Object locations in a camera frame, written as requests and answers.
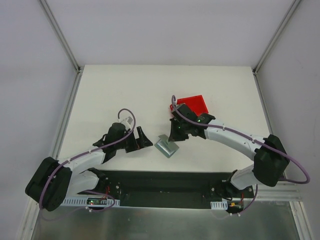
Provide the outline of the red plastic bin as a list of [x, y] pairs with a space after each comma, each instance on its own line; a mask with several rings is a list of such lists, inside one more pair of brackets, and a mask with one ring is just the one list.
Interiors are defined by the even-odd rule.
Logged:
[[183, 114], [186, 118], [190, 120], [196, 119], [201, 114], [208, 114], [208, 108], [205, 103], [205, 100], [202, 95], [195, 95], [195, 96], [189, 96], [189, 97], [183, 97], [183, 98], [177, 98], [174, 97], [174, 102], [176, 103], [176, 106], [185, 104], [190, 109], [190, 115], [187, 115], [186, 113], [180, 112]]

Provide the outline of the right aluminium frame post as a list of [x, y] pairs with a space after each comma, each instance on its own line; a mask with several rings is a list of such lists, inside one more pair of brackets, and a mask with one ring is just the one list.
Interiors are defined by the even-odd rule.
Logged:
[[302, 4], [303, 0], [293, 0], [292, 3], [290, 4], [288, 10], [286, 11], [284, 17], [280, 21], [278, 27], [276, 28], [274, 34], [272, 35], [270, 41], [268, 42], [266, 48], [264, 49], [262, 55], [260, 56], [257, 64], [255, 67], [252, 69], [253, 75], [256, 76], [257, 73], [260, 71], [262, 68], [263, 64], [267, 60], [268, 56], [271, 54], [273, 48], [276, 46], [278, 40], [282, 36], [283, 32], [289, 25], [291, 19], [295, 15], [296, 11]]

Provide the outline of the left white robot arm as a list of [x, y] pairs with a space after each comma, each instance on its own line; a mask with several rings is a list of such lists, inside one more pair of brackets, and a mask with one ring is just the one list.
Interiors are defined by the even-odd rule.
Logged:
[[138, 136], [123, 123], [115, 122], [92, 147], [79, 157], [57, 160], [46, 157], [39, 165], [25, 188], [27, 196], [49, 212], [57, 209], [67, 196], [96, 195], [110, 192], [105, 173], [97, 169], [111, 160], [118, 150], [131, 153], [153, 146], [141, 126], [136, 128]]

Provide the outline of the aluminium frame post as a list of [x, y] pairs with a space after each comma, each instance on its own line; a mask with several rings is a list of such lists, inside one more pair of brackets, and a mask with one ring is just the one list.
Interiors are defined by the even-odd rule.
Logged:
[[272, 35], [270, 41], [268, 42], [266, 48], [264, 49], [262, 55], [260, 56], [257, 64], [255, 67], [252, 69], [253, 75], [256, 76], [257, 73], [260, 71], [262, 68], [263, 64], [267, 60], [268, 56], [271, 54], [273, 48], [276, 46], [278, 40], [282, 36], [283, 32], [289, 25], [291, 19], [295, 15], [296, 11], [302, 4], [303, 0], [293, 0], [292, 3], [290, 4], [288, 10], [286, 11], [284, 17], [280, 21], [278, 27], [276, 28], [274, 34]]
[[72, 67], [77, 73], [81, 73], [83, 68], [76, 60], [75, 55], [73, 54], [73, 51], [48, 3], [47, 0], [38, 0], [37, 1], [40, 7], [42, 8], [45, 17], [47, 18], [48, 23], [50, 24], [58, 42], [60, 43], [64, 53], [66, 54], [68, 60], [70, 61]]

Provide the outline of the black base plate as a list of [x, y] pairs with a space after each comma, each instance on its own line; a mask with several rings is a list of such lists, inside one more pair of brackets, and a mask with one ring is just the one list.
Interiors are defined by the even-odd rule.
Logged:
[[210, 209], [222, 200], [228, 172], [103, 170], [94, 192], [109, 193], [122, 207]]

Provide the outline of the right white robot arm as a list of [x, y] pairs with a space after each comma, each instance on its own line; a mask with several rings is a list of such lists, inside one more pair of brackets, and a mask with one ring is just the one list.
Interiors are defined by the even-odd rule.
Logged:
[[237, 197], [242, 191], [255, 184], [275, 187], [281, 179], [289, 160], [284, 157], [285, 150], [278, 137], [252, 135], [231, 129], [213, 115], [196, 115], [186, 104], [172, 108], [169, 141], [185, 141], [189, 136], [216, 141], [226, 145], [246, 157], [253, 164], [234, 170], [220, 185], [222, 193]]

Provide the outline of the left aluminium frame post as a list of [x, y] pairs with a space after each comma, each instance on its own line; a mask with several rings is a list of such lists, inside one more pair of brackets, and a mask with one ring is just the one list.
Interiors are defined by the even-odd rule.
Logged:
[[73, 51], [48, 3], [47, 0], [38, 0], [37, 1], [40, 7], [42, 8], [45, 17], [47, 18], [48, 23], [50, 24], [58, 42], [60, 43], [64, 53], [66, 54], [68, 60], [70, 61], [72, 67], [77, 73], [81, 73], [83, 68], [76, 60], [75, 55], [73, 54]]

